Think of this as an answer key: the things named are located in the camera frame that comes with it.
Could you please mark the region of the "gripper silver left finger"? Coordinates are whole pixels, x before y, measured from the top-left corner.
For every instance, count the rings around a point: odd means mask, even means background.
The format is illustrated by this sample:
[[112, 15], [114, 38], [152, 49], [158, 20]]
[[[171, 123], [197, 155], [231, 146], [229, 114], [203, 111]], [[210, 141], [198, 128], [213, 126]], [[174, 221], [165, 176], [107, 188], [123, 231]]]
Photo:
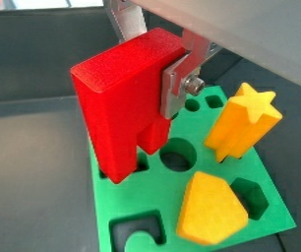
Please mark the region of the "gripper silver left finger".
[[147, 33], [142, 8], [131, 0], [103, 0], [119, 42]]

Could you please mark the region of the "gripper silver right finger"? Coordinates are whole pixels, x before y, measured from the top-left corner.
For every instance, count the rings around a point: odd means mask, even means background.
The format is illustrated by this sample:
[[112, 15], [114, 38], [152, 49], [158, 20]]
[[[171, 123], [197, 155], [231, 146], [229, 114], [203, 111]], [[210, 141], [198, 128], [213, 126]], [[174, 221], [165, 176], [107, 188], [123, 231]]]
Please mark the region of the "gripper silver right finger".
[[189, 29], [183, 30], [186, 55], [165, 70], [160, 113], [171, 119], [186, 104], [187, 95], [197, 96], [205, 88], [201, 66], [222, 47]]

